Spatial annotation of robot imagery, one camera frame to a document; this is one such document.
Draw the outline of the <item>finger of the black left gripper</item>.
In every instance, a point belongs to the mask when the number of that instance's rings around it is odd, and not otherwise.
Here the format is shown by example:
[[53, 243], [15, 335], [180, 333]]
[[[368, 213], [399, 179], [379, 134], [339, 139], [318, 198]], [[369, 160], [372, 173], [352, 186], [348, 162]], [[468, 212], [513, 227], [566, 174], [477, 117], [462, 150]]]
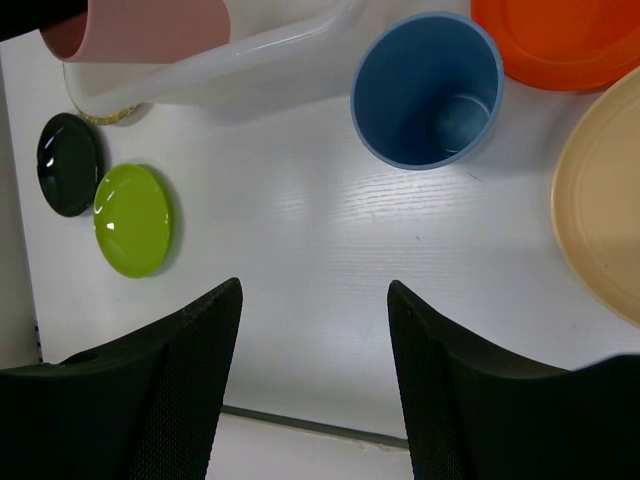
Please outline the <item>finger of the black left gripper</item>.
[[87, 0], [1, 0], [0, 36], [17, 36], [56, 25], [87, 11]]

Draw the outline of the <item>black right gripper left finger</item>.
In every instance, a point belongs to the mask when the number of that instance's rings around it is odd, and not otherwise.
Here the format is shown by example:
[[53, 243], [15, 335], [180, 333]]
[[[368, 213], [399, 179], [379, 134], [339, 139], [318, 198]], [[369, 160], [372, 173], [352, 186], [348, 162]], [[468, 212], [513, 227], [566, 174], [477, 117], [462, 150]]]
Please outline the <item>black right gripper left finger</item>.
[[239, 330], [232, 278], [58, 364], [1, 373], [5, 479], [202, 479]]

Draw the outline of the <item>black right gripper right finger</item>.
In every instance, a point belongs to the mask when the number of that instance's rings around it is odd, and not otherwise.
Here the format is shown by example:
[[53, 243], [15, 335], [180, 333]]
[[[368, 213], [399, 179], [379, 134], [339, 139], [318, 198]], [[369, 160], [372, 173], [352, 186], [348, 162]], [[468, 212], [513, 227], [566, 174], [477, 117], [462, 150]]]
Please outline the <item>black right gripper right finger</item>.
[[390, 338], [418, 479], [635, 479], [639, 359], [563, 370], [506, 350], [390, 284]]

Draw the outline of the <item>pink plastic cup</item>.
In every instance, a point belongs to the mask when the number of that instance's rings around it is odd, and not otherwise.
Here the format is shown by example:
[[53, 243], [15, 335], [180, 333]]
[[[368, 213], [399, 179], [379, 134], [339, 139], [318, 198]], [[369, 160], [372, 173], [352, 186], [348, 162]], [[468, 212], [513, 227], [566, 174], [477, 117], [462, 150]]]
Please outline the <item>pink plastic cup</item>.
[[64, 62], [171, 64], [227, 44], [231, 20], [217, 0], [95, 0], [41, 35]]

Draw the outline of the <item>green plastic plate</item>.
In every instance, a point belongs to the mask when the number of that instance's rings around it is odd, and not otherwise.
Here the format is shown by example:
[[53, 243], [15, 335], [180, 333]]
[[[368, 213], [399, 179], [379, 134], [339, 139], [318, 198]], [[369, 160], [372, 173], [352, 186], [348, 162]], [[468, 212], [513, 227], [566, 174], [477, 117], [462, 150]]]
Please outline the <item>green plastic plate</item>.
[[128, 278], [152, 275], [164, 263], [173, 237], [173, 209], [159, 178], [139, 164], [110, 169], [93, 202], [98, 247], [107, 263]]

